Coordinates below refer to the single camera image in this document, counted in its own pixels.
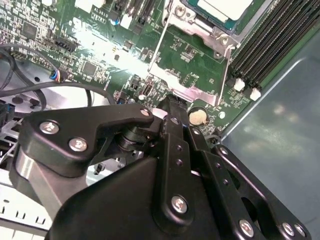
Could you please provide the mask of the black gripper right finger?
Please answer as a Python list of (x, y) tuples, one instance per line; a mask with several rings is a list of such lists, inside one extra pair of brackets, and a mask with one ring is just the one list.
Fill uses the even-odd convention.
[(189, 142), (222, 240), (310, 240), (304, 224), (224, 145), (210, 148), (189, 124), (187, 103), (174, 98), (174, 113)]

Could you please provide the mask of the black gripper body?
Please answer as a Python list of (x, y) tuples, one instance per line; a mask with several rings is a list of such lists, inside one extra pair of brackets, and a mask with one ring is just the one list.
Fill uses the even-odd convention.
[(170, 161), (169, 182), (187, 188), (195, 216), (185, 232), (163, 232), (152, 216), (154, 191), (162, 163), (140, 159), (73, 195), (58, 211), (50, 229), (53, 240), (232, 240), (233, 232), (213, 214), (202, 179), (183, 172), (186, 163)]

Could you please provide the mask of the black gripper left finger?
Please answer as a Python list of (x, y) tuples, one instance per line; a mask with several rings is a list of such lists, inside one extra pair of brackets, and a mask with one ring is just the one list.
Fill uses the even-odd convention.
[(10, 179), (40, 201), (53, 223), (73, 195), (138, 160), (154, 158), (162, 166), (152, 217), (163, 232), (179, 235), (194, 220), (194, 198), (169, 181), (167, 167), (173, 160), (185, 163), (183, 176), (191, 174), (190, 148), (174, 98), (166, 97), (160, 108), (164, 117), (137, 103), (33, 113), (22, 122)]

